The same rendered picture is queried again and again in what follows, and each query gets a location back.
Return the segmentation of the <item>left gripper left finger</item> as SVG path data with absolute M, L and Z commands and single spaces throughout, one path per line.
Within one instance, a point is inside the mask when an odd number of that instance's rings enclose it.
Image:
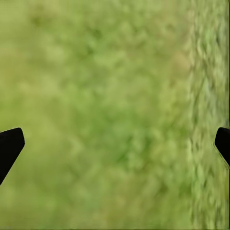
M 0 133 L 0 185 L 25 146 L 20 127 Z

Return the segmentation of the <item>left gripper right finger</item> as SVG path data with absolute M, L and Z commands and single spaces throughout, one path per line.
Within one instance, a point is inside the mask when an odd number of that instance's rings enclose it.
M 218 129 L 215 145 L 230 166 L 230 129 L 223 127 Z

